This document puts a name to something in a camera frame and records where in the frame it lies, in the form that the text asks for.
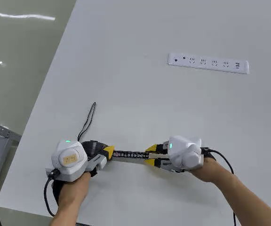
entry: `white table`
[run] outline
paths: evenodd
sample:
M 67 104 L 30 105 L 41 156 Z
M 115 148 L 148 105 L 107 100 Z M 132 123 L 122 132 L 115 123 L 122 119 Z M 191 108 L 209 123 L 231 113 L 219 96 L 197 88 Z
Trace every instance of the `white table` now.
M 45 166 L 60 139 L 76 138 L 94 101 L 84 139 L 143 151 L 170 135 L 201 137 L 271 206 L 271 3 L 255 3 L 78 0 L 0 206 L 48 216 Z M 251 74 L 169 66 L 169 52 L 246 59 Z M 230 225 L 232 211 L 190 174 L 111 162 L 90 183 L 79 222 Z

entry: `power strip switch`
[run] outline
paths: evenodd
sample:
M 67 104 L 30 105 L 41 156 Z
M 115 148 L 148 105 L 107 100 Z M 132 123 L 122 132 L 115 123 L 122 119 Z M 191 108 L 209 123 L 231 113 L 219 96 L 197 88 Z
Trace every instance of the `power strip switch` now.
M 222 59 L 208 56 L 197 56 L 188 53 L 169 53 L 168 64 L 174 66 L 249 74 L 247 60 Z

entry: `forearm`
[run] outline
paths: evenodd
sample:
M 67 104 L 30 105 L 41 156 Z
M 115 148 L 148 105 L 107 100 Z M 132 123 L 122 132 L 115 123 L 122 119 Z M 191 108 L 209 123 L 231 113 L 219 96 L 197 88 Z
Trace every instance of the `forearm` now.
M 79 207 L 80 205 L 75 202 L 60 205 L 50 226 L 75 226 Z
M 220 175 L 214 184 L 221 190 L 240 223 L 243 226 L 271 226 L 271 208 L 226 169 L 222 168 Z

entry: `black plastic part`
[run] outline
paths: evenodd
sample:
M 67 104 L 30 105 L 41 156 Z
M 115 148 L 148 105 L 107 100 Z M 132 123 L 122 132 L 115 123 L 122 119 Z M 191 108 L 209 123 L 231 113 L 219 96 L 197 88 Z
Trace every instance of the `black plastic part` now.
M 66 182 L 62 181 L 62 180 L 54 180 L 54 182 L 52 184 L 53 195 L 54 195 L 54 198 L 57 202 L 57 205 L 59 204 L 58 200 L 59 200 L 59 195 L 60 195 L 61 189 L 65 183 Z
M 167 154 L 168 153 L 168 150 L 167 149 L 163 149 L 163 144 L 161 145 L 156 145 L 156 150 L 155 152 L 157 154 Z
M 106 158 L 108 159 L 108 152 L 104 150 L 104 148 L 108 147 L 108 145 L 100 143 L 100 142 L 95 141 L 95 140 L 84 141 L 81 144 L 82 144 L 82 147 L 84 148 L 86 154 L 88 155 L 89 159 L 92 159 L 97 154 L 103 154 L 104 155 L 105 153 L 107 153 Z
M 212 158 L 216 161 L 216 158 L 210 153 L 210 150 L 208 147 L 201 147 L 201 153 L 204 155 L 205 158 Z
M 154 159 L 154 166 L 160 168 L 161 161 L 162 161 L 161 158 Z
M 95 167 L 92 171 L 90 171 L 91 178 L 97 174 L 97 168 Z

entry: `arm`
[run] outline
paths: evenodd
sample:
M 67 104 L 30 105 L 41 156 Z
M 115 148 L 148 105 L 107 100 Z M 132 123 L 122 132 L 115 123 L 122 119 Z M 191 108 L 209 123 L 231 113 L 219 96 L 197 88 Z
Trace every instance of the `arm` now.
M 59 196 L 58 211 L 50 226 L 75 226 L 79 208 L 88 193 L 90 173 L 84 173 L 78 180 L 65 184 Z
M 243 226 L 271 226 L 271 208 L 215 160 L 205 158 L 203 167 L 191 173 L 220 189 Z

